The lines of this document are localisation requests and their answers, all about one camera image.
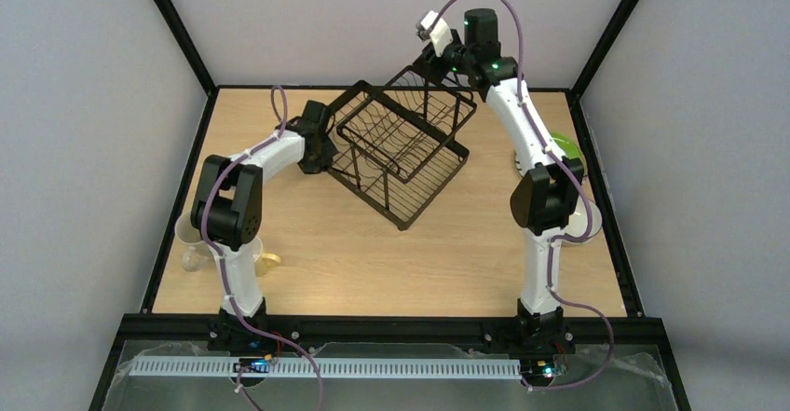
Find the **blue striped white plate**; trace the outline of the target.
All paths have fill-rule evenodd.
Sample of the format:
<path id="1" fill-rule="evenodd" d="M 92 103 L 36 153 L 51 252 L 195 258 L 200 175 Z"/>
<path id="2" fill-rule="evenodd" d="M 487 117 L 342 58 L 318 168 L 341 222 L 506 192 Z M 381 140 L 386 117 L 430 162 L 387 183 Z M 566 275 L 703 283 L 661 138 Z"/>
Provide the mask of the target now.
<path id="1" fill-rule="evenodd" d="M 522 173 L 524 171 L 523 164 L 519 155 L 516 152 L 513 153 L 513 161 L 514 161 L 515 170 L 519 173 Z"/>

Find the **cream ceramic mug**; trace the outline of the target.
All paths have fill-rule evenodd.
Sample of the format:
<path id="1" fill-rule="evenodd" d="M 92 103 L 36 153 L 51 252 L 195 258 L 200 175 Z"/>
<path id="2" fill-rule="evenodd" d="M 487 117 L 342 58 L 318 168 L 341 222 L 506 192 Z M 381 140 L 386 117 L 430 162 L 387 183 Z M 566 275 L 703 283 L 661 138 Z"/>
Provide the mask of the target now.
<path id="1" fill-rule="evenodd" d="M 190 214 L 183 213 L 174 226 L 175 238 L 184 246 L 181 264 L 187 272 L 196 272 L 214 262 L 209 245 L 200 231 L 190 221 Z"/>

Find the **right controller board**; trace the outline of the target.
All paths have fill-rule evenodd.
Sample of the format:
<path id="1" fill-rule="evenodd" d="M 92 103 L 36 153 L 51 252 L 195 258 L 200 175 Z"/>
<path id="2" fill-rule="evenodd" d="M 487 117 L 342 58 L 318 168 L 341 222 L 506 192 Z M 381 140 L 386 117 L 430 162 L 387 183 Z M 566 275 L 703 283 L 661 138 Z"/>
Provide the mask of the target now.
<path id="1" fill-rule="evenodd" d="M 565 357 L 553 356 L 548 359 L 521 361 L 520 374 L 523 377 L 555 378 L 567 373 Z"/>

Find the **left controller board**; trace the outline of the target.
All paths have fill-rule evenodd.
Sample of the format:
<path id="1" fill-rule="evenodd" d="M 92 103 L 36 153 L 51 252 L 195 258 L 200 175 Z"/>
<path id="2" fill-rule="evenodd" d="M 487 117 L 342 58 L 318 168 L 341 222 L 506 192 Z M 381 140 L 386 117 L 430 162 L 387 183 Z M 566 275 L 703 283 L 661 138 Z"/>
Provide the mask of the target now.
<path id="1" fill-rule="evenodd" d="M 234 374 L 264 374 L 271 372 L 274 366 L 271 360 L 266 358 L 242 357 L 233 366 Z"/>

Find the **green plate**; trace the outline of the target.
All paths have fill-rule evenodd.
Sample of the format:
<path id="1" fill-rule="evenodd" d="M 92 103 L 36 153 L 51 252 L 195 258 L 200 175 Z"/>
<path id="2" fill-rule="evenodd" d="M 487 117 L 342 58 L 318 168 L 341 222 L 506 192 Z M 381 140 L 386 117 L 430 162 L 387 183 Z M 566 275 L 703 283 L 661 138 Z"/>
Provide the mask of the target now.
<path id="1" fill-rule="evenodd" d="M 572 139 L 564 136 L 562 133 L 551 131 L 550 135 L 556 145 L 564 152 L 568 159 L 580 159 L 585 161 L 585 157 L 579 148 L 579 145 Z"/>

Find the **white bowl dark rim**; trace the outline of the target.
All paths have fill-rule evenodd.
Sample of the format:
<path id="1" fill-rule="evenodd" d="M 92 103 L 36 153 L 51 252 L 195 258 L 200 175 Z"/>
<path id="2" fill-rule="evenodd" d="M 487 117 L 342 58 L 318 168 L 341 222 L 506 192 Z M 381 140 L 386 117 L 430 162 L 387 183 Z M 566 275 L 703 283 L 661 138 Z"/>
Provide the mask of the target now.
<path id="1" fill-rule="evenodd" d="M 600 209 L 591 199 L 588 202 L 590 214 L 587 214 L 583 200 L 578 199 L 576 209 L 569 216 L 568 226 L 565 228 L 565 233 L 570 235 L 572 239 L 561 240 L 562 245 L 585 244 L 601 232 L 603 219 Z"/>

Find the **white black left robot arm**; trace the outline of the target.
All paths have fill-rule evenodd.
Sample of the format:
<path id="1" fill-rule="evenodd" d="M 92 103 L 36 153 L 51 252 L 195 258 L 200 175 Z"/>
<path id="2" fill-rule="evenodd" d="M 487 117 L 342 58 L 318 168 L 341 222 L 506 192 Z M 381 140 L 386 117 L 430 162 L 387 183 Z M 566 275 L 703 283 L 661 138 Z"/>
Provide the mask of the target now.
<path id="1" fill-rule="evenodd" d="M 333 115 L 328 105 L 309 101 L 300 116 L 278 125 L 262 142 L 231 157 L 204 160 L 189 220 L 218 268 L 222 309 L 240 320 L 265 308 L 252 247 L 263 223 L 264 186 L 291 165 L 305 174 L 329 170 L 338 154 L 329 137 Z"/>

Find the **yellow handled mug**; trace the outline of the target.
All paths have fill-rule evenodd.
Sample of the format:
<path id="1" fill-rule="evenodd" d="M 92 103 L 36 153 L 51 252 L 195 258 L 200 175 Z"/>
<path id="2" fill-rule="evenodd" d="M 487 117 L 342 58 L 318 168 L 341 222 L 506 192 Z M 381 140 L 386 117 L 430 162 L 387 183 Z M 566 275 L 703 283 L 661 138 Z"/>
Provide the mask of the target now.
<path id="1" fill-rule="evenodd" d="M 256 237 L 252 241 L 251 246 L 253 255 L 253 268 L 256 277 L 261 278 L 266 273 L 280 265 L 281 257 L 275 253 L 268 252 L 263 241 L 259 237 Z"/>

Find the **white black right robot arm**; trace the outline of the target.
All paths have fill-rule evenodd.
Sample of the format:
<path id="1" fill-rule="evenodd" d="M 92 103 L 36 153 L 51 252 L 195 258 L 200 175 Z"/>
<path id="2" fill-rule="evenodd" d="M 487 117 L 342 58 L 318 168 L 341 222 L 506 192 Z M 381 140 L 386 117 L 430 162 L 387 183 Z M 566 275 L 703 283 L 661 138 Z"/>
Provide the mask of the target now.
<path id="1" fill-rule="evenodd" d="M 554 268 L 560 239 L 578 204 L 583 164 L 554 141 L 520 78 L 518 62 L 502 56 L 494 10 L 467 11 L 463 34 L 431 10 L 417 23 L 416 33 L 428 44 L 422 58 L 429 74 L 464 75 L 511 139 L 521 173 L 510 197 L 511 215 L 525 235 L 517 315 L 531 332 L 555 329 L 563 310 Z"/>

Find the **black aluminium frame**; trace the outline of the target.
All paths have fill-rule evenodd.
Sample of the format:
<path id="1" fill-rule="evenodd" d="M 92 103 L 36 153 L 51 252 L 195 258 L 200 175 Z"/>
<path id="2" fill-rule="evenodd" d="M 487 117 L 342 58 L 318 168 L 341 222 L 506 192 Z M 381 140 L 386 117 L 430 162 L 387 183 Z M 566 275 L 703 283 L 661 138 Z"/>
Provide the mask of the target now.
<path id="1" fill-rule="evenodd" d="M 173 204 L 179 208 L 186 203 L 187 185 L 195 176 L 198 166 L 198 152 L 207 136 L 213 110 L 225 85 L 216 84 L 199 55 L 194 41 L 189 35 L 181 16 L 172 0 L 154 0 L 170 31 L 176 39 L 187 62 L 193 69 L 200 86 L 207 95 L 197 134 L 190 150 L 184 169 L 179 191 Z M 690 408 L 682 378 L 666 334 L 662 320 L 649 318 L 639 296 L 633 271 L 625 253 L 620 229 L 616 223 L 614 209 L 608 196 L 601 164 L 593 147 L 593 138 L 584 116 L 580 99 L 592 82 L 593 76 L 613 46 L 620 31 L 629 19 L 639 0 L 620 0 L 615 13 L 609 20 L 603 34 L 598 39 L 590 58 L 585 63 L 580 76 L 573 86 L 563 89 L 575 133 L 580 139 L 580 150 L 589 163 L 588 173 L 592 177 L 592 193 L 597 206 L 603 213 L 603 231 L 607 248 L 612 257 L 612 265 L 618 279 L 620 295 L 625 305 L 623 318 L 612 318 L 610 323 L 614 338 L 619 346 L 656 347 L 669 389 L 673 394 L 674 405 L 679 410 Z M 162 341 L 207 341 L 209 325 L 214 317 L 211 314 L 155 314 L 153 306 L 165 272 L 165 255 L 175 239 L 172 231 L 166 231 L 157 253 L 151 278 L 143 296 L 141 309 L 137 313 L 124 315 L 116 339 L 102 370 L 90 404 L 92 410 L 112 407 L 109 400 L 112 383 L 117 379 L 121 365 L 122 349 L 133 340 Z M 428 317 L 352 317 L 352 316 L 307 316 L 277 315 L 274 318 L 278 329 L 290 324 L 294 329 L 306 331 L 309 341 L 314 343 L 349 344 L 406 344 L 427 345 L 447 344 L 455 348 L 466 347 L 472 351 L 484 349 L 486 329 L 492 328 L 497 335 L 501 327 L 512 328 L 512 318 L 428 318 Z"/>

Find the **black wire dish rack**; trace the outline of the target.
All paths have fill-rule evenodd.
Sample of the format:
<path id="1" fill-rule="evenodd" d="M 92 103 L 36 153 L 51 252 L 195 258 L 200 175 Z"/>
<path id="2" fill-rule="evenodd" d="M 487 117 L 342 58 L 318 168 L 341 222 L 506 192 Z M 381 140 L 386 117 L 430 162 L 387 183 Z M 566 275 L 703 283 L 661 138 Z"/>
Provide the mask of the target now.
<path id="1" fill-rule="evenodd" d="M 360 80 L 329 104 L 338 152 L 328 172 L 399 230 L 408 229 L 466 164 L 456 135 L 475 114 L 474 92 L 407 66 L 383 86 Z"/>

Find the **controller board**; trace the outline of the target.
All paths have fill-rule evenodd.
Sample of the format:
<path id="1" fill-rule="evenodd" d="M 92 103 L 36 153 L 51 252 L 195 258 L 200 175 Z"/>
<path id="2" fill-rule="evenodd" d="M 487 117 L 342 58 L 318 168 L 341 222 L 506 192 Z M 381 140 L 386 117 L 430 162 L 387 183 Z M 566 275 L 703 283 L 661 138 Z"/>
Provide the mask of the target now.
<path id="1" fill-rule="evenodd" d="M 271 360 L 266 358 L 242 357 L 233 366 L 234 374 L 264 374 L 271 372 L 274 366 Z"/>
<path id="2" fill-rule="evenodd" d="M 555 378 L 567 373 L 565 357 L 553 356 L 548 359 L 521 361 L 520 374 L 523 377 Z"/>

